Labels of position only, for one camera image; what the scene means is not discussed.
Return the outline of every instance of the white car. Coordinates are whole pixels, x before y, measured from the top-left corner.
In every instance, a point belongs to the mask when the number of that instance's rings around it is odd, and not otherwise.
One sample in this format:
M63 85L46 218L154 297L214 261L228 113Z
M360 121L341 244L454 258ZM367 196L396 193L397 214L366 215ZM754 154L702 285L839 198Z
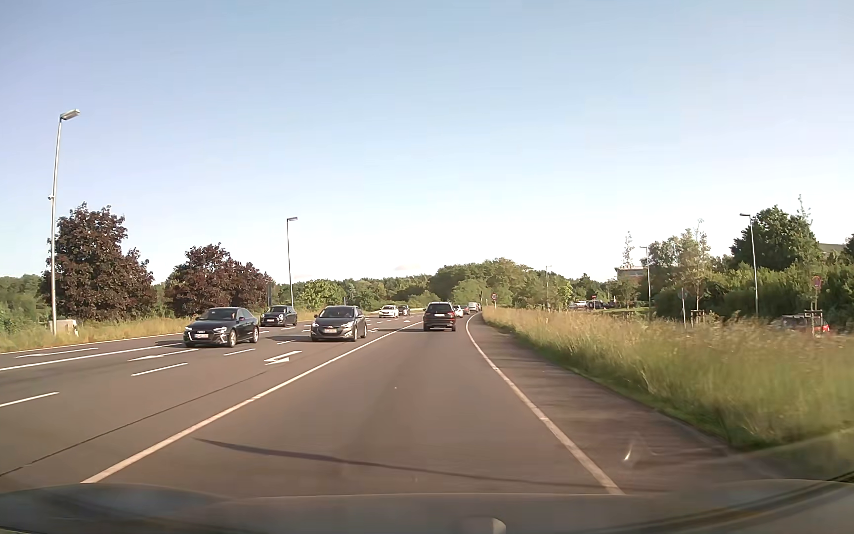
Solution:
M386 304L378 310L378 317L398 317L399 312L394 304Z

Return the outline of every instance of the street lamp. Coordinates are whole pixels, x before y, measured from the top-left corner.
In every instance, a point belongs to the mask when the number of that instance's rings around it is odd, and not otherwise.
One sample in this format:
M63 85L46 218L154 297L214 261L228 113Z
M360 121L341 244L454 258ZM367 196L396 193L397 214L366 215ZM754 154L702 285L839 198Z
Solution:
M289 248L289 223L293 221L298 221L297 217L289 217L286 219L286 256L289 257L289 298L292 302L292 306L295 306L295 290L292 288L292 252L291 248Z
M651 320L651 259L648 256L651 246L641 247L644 249L644 266L648 269L648 320Z
M51 177L51 333L58 335L58 312L55 310L55 198L58 196L58 153L62 146L62 123L70 121L81 112L77 109L65 111L58 116L58 139L55 141L55 172Z
M756 241L753 240L753 217L749 213L741 213L740 216L750 221L750 246L753 247L753 311L757 317L760 317L760 290L756 285Z

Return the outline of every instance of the tall grass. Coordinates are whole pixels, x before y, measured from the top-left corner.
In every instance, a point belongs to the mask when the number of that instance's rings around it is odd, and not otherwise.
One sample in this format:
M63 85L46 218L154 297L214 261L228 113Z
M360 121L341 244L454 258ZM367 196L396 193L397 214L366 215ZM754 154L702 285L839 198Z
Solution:
M486 309L559 363L739 448L854 427L854 339L755 324L648 324L599 313Z
M78 326L78 335L58 334L58 336L52 335L48 328L36 324L22 330L0 334L0 353L145 335L176 334L183 332L183 327L189 322L190 320L185 318L168 317L120 322L87 322Z

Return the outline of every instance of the white solid line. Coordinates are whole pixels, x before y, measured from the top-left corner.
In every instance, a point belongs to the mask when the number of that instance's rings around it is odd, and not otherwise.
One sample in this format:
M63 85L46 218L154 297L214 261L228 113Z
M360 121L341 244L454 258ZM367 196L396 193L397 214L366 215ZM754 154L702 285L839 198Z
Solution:
M236 351L235 353L225 353L223 356L238 355L240 353L247 353L249 351L255 351L255 347L252 347L251 349L243 349L242 351Z
M156 335L141 335L140 337L125 337L124 339L107 339L106 341L91 341L90 343L72 343L71 345L56 345L54 347L39 347L38 349L27 349L25 351L12 351L10 353L0 353L2 355L14 355L17 353L30 353L32 351L45 351L48 349L61 349L64 347L80 347L82 345L98 345L101 343L116 343L118 341L133 341L134 339L149 339L151 337L163 337L164 335L177 335L179 332L172 334L156 334Z
M132 358L132 359L129 359L127 361L136 362L138 360L151 360L154 358L163 358L164 356L179 355L182 353L191 353L192 351L195 351L195 350L196 349L186 349L185 351L176 351L175 353L164 353L162 355L141 356L140 358Z
M483 359L485 359L486 362L490 364L492 370L495 370L496 374L499 374L499 377L502 378L508 386L510 386L510 389L514 394L516 394L517 397L519 397L519 400L523 401L523 404L525 404L526 407L532 410L532 413L534 413L535 416L538 417L544 425L546 425L546 427L552 432L552 435L554 435L562 445L565 445L565 448L568 449L568 451L572 454L572 456L575 457L576 460L579 461L579 464L581 464L582 467L586 469L586 471L588 471L593 477L595 477L595 480L597 480L599 484L601 484L601 486L605 488L605 491L612 495L624 495L624 491L622 491L622 489L619 488L618 485L615 484L615 482L612 481L611 478L606 475L604 471L601 470L601 467L599 467L598 464L593 462L591 458L589 458L584 452L582 452L579 446L576 445L574 441L569 439L569 437L565 435L565 432L563 432L562 429L556 426L556 424L552 422L552 419L549 419L543 413L543 411L539 409L539 406L532 404L532 401L529 400L529 397L526 396L526 394L524 394L523 391L520 390L502 370L496 367L496 364L492 363L492 360L488 356L486 356L486 353L483 352L483 349L481 349L480 346L476 344L476 340L473 339L473 335L470 334L470 321L472 319L473 317L470 317L469 319L467 319L466 323L467 335L470 338L470 343L472 343L473 346L476 347L476 350L480 353Z
M21 355L16 358L28 358L29 356L51 356L51 355L66 355L67 353L79 353L81 351L96 351L100 347L88 347L87 349L75 349L74 351L58 351L56 353L35 353L34 355Z
M135 372L134 374L131 374L131 376L141 376L142 374L147 374L148 372L157 372L158 370L172 369L174 367L180 367L181 365L190 365L190 362L178 363L176 365L168 365L167 367L161 367L160 369L145 370L144 372Z
M280 390L281 388L284 388L285 386L291 384L292 382L295 382L296 380L298 380L300 378L308 376L308 375L312 374L313 372L315 372L316 370L320 370L323 367L325 367L326 365L331 364L335 361L338 361L341 358L344 358L345 356L348 356L350 353L353 353L354 351L359 351L359 350L363 349L364 347L367 347L368 345L370 345L372 343L377 343L378 341L385 339L386 337L390 336L391 334L397 334L397 332L400 332L400 330L397 330L397 331L392 332L390 334L382 335L381 337L376 337L376 338L372 339L371 341L368 341L367 343L363 344L360 347L356 347L356 348L348 351L347 353L344 353L342 355L331 358L330 360L323 362L323 363L303 372L302 374L297 374L297 375L291 377L289 380L286 380L285 382L280 383L277 386L273 386L273 387L267 389L265 392L263 392L261 394L254 395L254 396L244 400L243 402L241 402L239 404L227 407L226 409L220 411L220 413L217 413L216 415L213 415L213 416L209 417L208 419L204 419L204 420L200 421L199 423L196 423L196 425L190 427L189 429L179 431L176 434L170 436L169 438L161 441L160 443L156 443L154 445L151 445L148 448L145 448L144 450L142 450L141 452L138 452L137 454L134 454L133 456L130 456L129 458L125 458L125 459L121 460L120 462L117 462L117 464L115 464L111 467L107 467L106 469L102 470L100 473L98 473L94 476L91 476L87 479L82 480L81 483L82 484L91 484L91 483L95 483L95 482L100 482L100 481L104 480L105 478L113 475L114 473L120 471L121 469L123 469L127 466L130 466L130 465L140 461L141 459L146 458L147 456L150 456L151 454L157 452L158 450L164 448L165 446L172 444L174 441L202 429L203 427L207 426L209 423L212 423L213 421L216 421L222 417L225 417L226 415L233 413L234 411L240 409L243 406L246 406L250 403L254 403L255 401L261 399L262 397L269 395L272 392L275 392L277 390Z
M297 355L297 354L299 354L299 353L301 353L301 352L302 352L302 351L292 351L291 353L285 353L284 355L273 356L273 357L271 357L271 358L266 358L266 359L264 359L264 360L262 360L262 361L264 361L264 362L270 362L270 361L277 360L277 359L279 359L279 358L284 358L284 357L286 357L286 356Z
M27 398L27 399L19 399L19 400L17 400L17 401L11 401L11 402L6 402L6 403L3 403L3 404L0 404L0 407L2 407L2 406L11 406L11 405L13 405L13 404L18 404L18 403L20 403L20 402L26 402L26 401L30 401L30 400L40 399L40 398L42 398L42 397L50 397L51 395L57 395L57 394L58 394L58 392L51 392L50 394L35 395L35 396L33 396L33 397L29 397L29 398Z
M100 353L99 355L76 356L74 358L62 358L60 360L48 360L46 362L27 363L25 365L13 365L11 367L0 368L0 372L2 372L3 370L9 370L9 369L22 369L25 367L38 367L40 365L48 365L51 363L69 362L71 360L83 360L85 358L93 358L93 357L97 357L97 356L119 355L121 353L133 353L134 351L146 351L147 349L156 349L156 348L157 347L140 347L138 349L127 349L124 351L113 351L112 353Z

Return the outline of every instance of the sky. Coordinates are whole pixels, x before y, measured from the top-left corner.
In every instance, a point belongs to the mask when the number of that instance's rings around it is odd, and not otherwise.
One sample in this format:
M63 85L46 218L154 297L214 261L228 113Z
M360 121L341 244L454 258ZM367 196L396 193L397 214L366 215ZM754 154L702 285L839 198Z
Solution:
M606 279L802 195L854 232L854 0L0 1L0 275L59 215L124 215L295 280L509 258ZM636 249L635 256L642 254Z

